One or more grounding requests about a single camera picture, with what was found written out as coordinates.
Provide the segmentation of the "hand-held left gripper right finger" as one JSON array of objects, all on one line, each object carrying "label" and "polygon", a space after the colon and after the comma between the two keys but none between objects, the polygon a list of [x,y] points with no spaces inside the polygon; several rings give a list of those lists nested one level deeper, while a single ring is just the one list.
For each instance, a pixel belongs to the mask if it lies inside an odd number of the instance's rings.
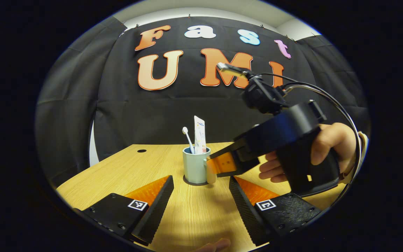
[{"label": "hand-held left gripper right finger", "polygon": [[280,196],[237,176],[229,177],[229,190],[256,246],[293,236],[321,213],[296,194]]}]

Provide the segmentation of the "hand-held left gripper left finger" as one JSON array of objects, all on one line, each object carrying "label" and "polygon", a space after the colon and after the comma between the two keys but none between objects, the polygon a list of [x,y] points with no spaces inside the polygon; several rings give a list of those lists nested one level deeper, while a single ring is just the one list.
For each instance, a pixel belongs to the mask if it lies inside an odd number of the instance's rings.
[{"label": "hand-held left gripper left finger", "polygon": [[109,193],[85,209],[74,210],[125,240],[148,246],[155,237],[173,190],[173,176],[168,175],[126,195]]}]

